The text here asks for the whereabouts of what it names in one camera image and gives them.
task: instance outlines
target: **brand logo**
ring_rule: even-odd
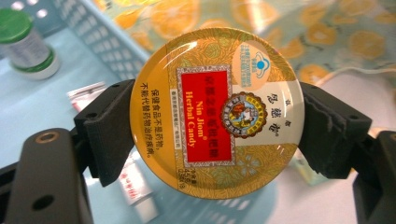
[[[221,120],[234,137],[248,138],[262,131],[267,111],[262,99],[251,92],[233,94],[224,104]]]
[[[251,61],[252,71],[256,72],[257,78],[262,78],[265,71],[267,71],[270,67],[270,62],[264,58],[264,55],[259,51],[256,53],[256,56],[251,59]]]

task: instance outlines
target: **blue logo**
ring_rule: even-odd
[[[257,78],[262,78],[264,76],[265,71],[270,67],[270,62],[264,58],[261,52],[256,53],[256,57],[254,58],[256,61],[256,76]]]

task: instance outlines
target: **plastic bottle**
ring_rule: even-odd
[[[54,75],[60,62],[34,29],[30,16],[10,8],[0,8],[0,48],[12,67],[31,79]]]

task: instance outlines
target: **tin lid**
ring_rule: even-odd
[[[0,8],[0,44],[15,43],[29,35],[32,29],[29,15],[11,8]]]
[[[299,81],[259,37],[230,28],[182,35],[155,52],[132,91],[143,160],[191,196],[242,196],[289,163],[304,126]]]

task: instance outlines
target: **red label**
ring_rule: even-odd
[[[227,79],[226,71],[181,75],[188,162],[232,159],[230,134],[220,120]]]

